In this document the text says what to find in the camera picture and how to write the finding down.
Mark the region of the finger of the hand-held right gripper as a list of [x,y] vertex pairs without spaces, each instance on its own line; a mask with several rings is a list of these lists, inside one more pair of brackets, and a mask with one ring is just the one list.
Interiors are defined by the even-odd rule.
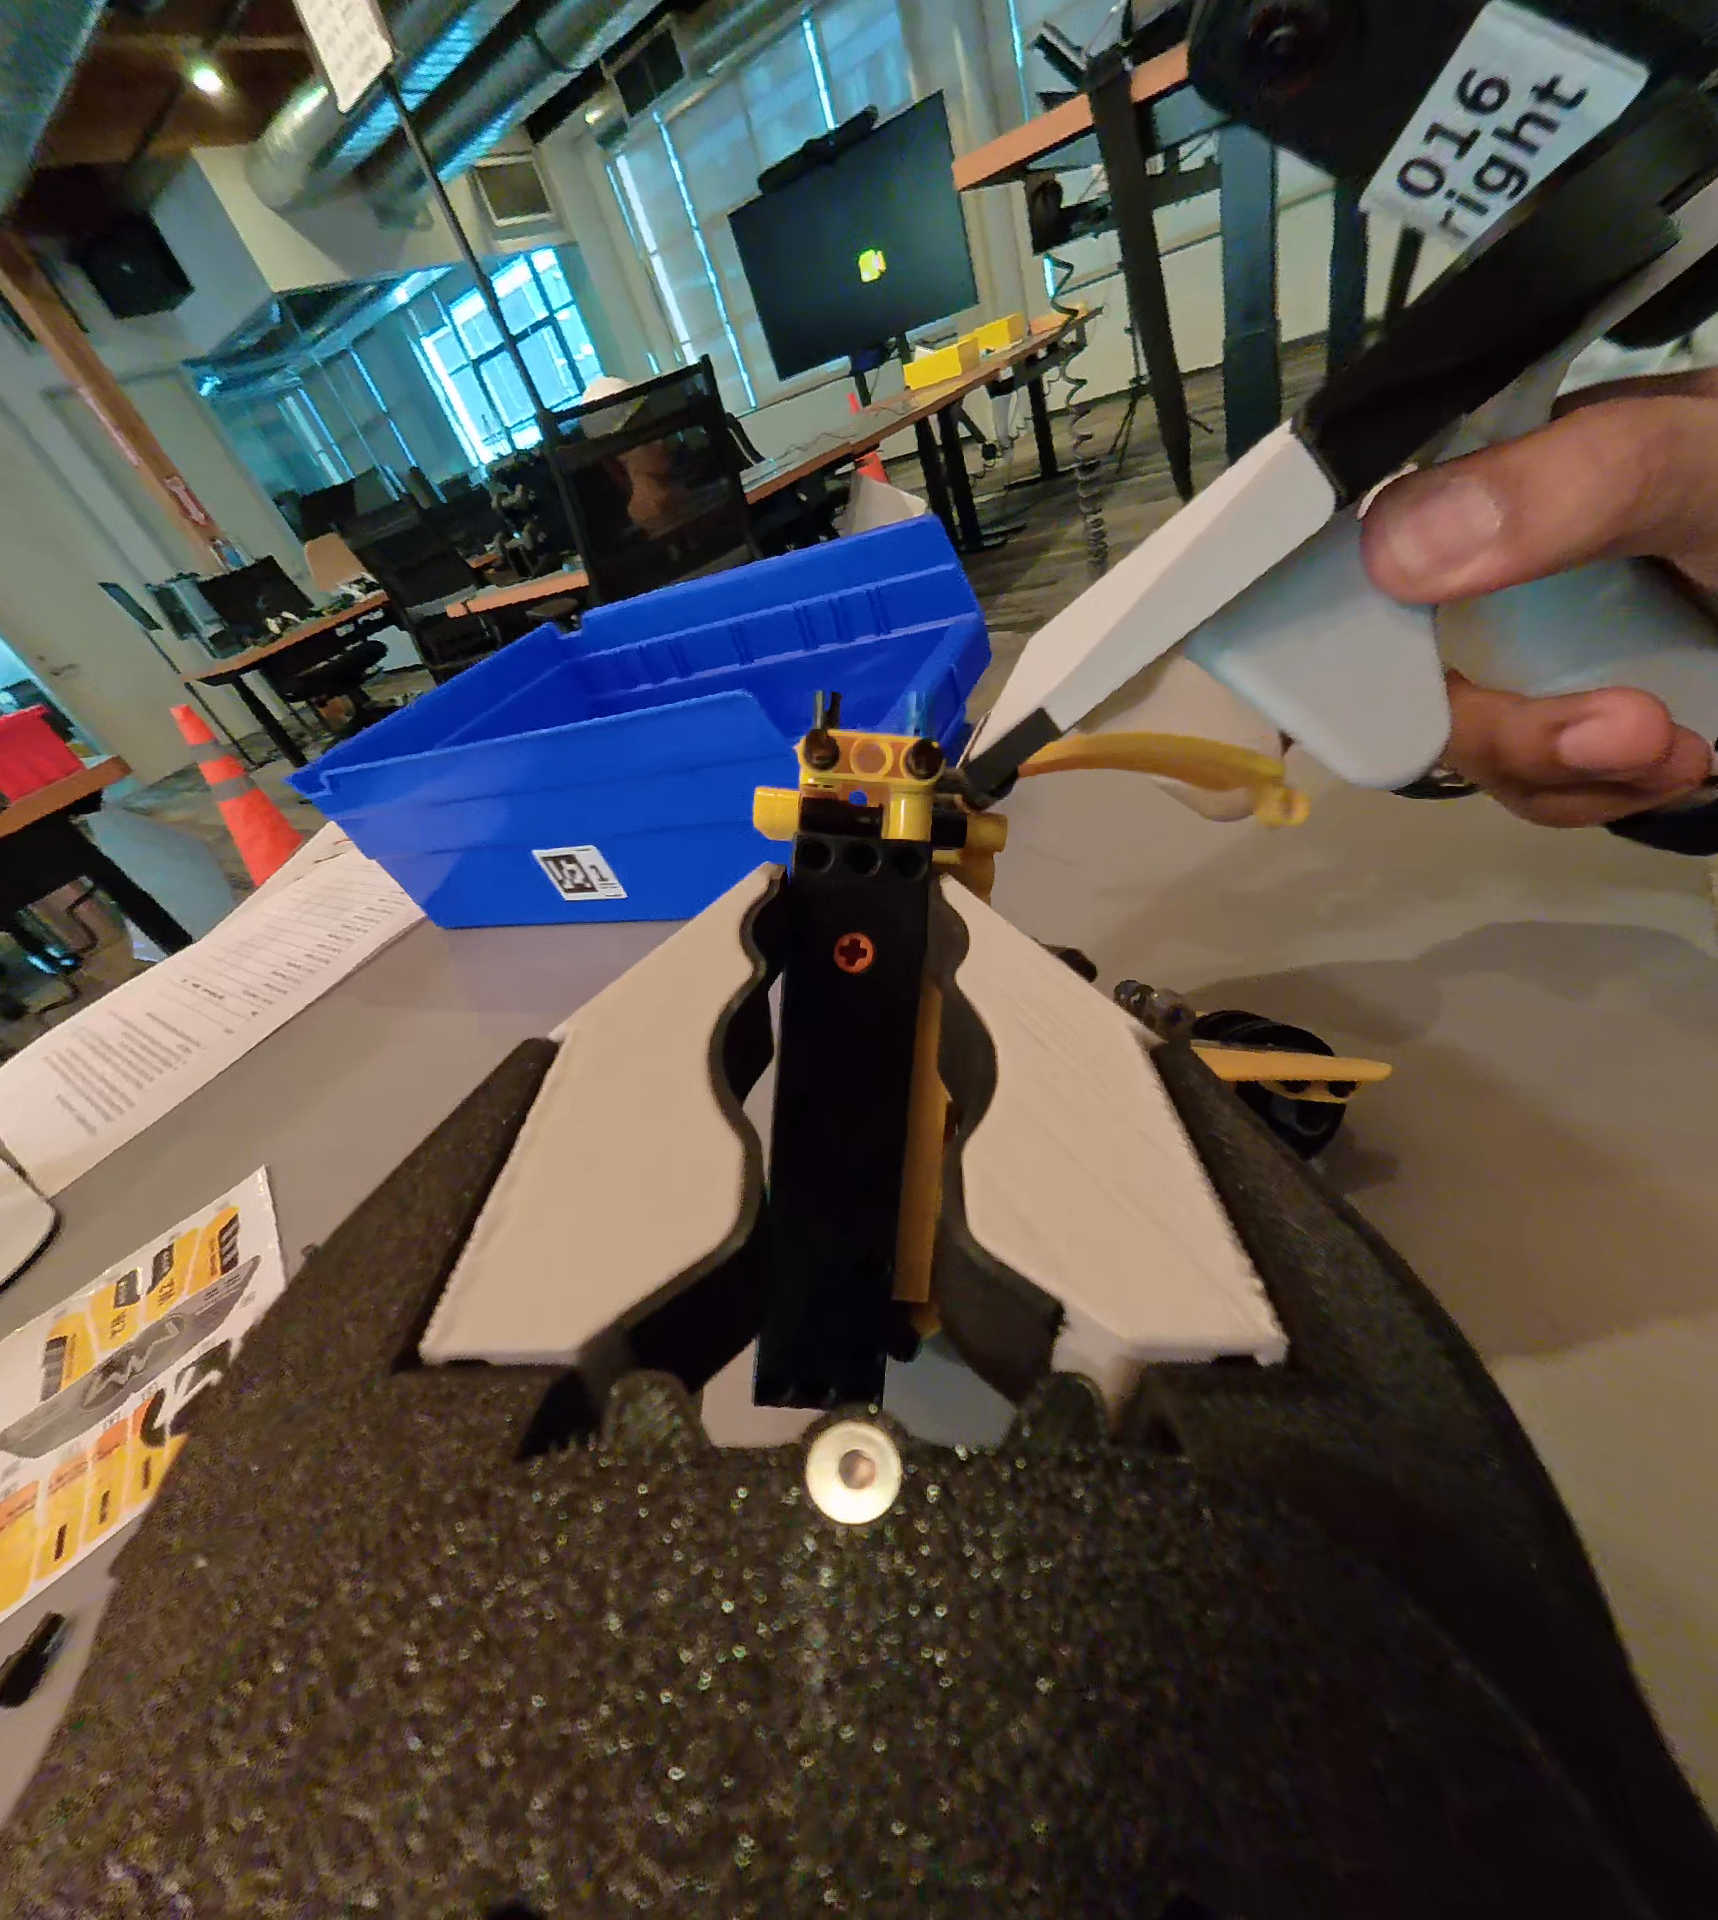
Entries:
[[1006,796],[1028,758],[1226,613],[1335,510],[1337,488],[1298,429],[1272,429],[1024,645],[968,742],[968,796]]
[[[1128,735],[1205,741],[1276,762],[1283,760],[1286,753],[1286,738],[1276,727],[1180,653],[1145,666],[1094,709],[1085,716],[1083,735],[1094,741]],[[1264,796],[1244,785],[1218,788],[1160,776],[1147,767],[1134,767],[1129,775],[1207,822],[1296,824],[1296,791],[1290,787]]]

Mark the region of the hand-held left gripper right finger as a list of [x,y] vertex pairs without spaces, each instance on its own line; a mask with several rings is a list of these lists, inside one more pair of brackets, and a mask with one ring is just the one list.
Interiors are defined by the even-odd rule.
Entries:
[[953,879],[929,911],[941,1334],[1002,1399],[1085,1381],[1116,1421],[1160,1367],[1286,1358],[1286,1330],[1156,1044]]

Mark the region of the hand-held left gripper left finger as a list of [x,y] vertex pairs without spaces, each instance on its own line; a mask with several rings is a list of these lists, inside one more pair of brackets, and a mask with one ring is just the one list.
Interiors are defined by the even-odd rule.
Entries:
[[759,925],[783,871],[759,865],[565,1017],[554,1052],[420,1334],[425,1367],[615,1375],[653,1317],[697,1307],[674,1365],[714,1375],[756,1308],[700,1304],[751,1241],[764,1144],[747,1096],[775,1057],[775,965]]

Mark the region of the yellow brick panel with axle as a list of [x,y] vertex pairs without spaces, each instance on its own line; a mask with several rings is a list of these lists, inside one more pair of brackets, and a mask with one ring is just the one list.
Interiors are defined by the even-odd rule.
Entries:
[[1201,820],[1298,828],[1307,796],[1279,758],[1226,741],[1181,732],[1067,732],[1024,758],[1014,780],[1053,775],[1132,775]]

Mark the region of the yellow black toy brick model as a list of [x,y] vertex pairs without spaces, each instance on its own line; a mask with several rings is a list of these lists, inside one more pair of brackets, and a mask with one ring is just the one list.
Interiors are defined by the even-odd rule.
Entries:
[[[1007,824],[968,802],[925,730],[849,730],[840,695],[822,693],[797,741],[795,787],[753,794],[753,828],[789,851],[773,906],[772,1281],[751,1376],[766,1406],[871,1402],[888,1367],[929,1339],[957,1353],[932,1293],[956,1126],[937,1078],[932,900],[956,881],[990,904]],[[1351,1094],[1389,1074],[1322,1044],[1266,1044],[1253,1022],[1197,1040],[1185,1010],[1156,993],[1116,1009],[1154,1042],[1173,1103],[1200,1073],[1207,1092],[1260,1096],[1301,1151],[1325,1144]]]

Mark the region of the person's right hand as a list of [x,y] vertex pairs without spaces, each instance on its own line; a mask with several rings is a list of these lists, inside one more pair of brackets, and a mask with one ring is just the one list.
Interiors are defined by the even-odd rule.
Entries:
[[[1718,367],[1604,382],[1515,443],[1412,473],[1361,518],[1374,588],[1475,600],[1586,565],[1650,561],[1718,613]],[[1445,765],[1536,827],[1682,805],[1709,742],[1631,688],[1533,700],[1451,679]]]

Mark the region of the wooden standing desk black legs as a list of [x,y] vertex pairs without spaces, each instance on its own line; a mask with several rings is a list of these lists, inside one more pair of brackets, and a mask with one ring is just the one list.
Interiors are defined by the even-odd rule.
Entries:
[[1038,113],[951,164],[956,193],[1018,189],[1036,257],[1094,224],[1116,247],[1129,336],[1134,394],[1150,403],[1173,490],[1197,490],[1192,403],[1180,331],[1165,284],[1160,210],[1203,200],[1215,250],[1223,459],[1232,460],[1283,416],[1279,308],[1282,150],[1212,108],[1192,82],[1192,5],[1111,5],[1103,25],[1073,38],[1044,17],[1012,33],[1016,67],[1038,63],[1057,88]]

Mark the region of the long wooden desk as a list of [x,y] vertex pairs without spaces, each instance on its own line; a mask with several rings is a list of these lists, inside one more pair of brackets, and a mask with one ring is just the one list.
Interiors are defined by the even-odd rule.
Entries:
[[1067,312],[1032,321],[1024,339],[1000,347],[962,373],[928,388],[905,391],[868,405],[830,434],[789,448],[750,469],[742,478],[747,507],[759,507],[783,492],[804,488],[813,476],[857,469],[861,459],[912,434],[925,487],[925,507],[939,518],[941,531],[964,557],[997,551],[1016,533],[1016,525],[984,525],[965,459],[965,403],[978,394],[1020,394],[1029,407],[1036,446],[1036,478],[1051,482],[1062,475],[1048,381],[1072,367],[1085,351],[1094,308],[1075,302]]

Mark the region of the black TV monitor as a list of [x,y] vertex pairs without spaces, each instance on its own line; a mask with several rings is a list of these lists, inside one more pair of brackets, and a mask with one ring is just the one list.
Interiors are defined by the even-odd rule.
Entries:
[[873,108],[769,169],[728,230],[778,378],[843,364],[979,302],[948,102]]

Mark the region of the black framed screen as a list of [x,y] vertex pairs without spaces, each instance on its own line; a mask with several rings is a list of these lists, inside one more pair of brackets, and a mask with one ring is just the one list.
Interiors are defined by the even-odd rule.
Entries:
[[546,414],[542,446],[594,607],[759,558],[731,429],[706,357]]

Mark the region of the yellow printed leaflet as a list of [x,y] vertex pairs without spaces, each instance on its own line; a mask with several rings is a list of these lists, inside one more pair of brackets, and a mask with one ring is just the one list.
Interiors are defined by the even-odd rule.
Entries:
[[148,1510],[286,1285],[255,1169],[0,1339],[0,1620]]

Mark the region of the red chair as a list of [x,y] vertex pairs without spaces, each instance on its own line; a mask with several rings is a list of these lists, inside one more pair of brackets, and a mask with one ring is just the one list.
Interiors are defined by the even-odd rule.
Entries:
[[45,704],[0,715],[0,794],[27,800],[82,772],[85,760]]

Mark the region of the white hanging sign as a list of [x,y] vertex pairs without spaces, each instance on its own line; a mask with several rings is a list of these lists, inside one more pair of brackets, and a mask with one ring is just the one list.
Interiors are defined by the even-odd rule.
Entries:
[[349,117],[392,71],[393,41],[380,3],[294,3],[336,108]]

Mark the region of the grey ceiling duct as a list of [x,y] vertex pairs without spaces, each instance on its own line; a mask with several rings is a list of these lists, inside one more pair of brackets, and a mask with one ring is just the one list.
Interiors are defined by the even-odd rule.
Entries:
[[347,108],[314,81],[249,150],[245,180],[282,215],[356,189],[395,224],[425,191],[413,146],[450,180],[576,85],[651,11],[649,3],[384,3],[393,85],[413,129],[399,127],[378,81]]

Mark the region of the black wall speaker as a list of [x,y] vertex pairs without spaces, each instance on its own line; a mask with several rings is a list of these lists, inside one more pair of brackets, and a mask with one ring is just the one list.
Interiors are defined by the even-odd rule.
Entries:
[[118,323],[170,316],[195,293],[158,224],[133,207],[116,208],[76,239],[70,261]]

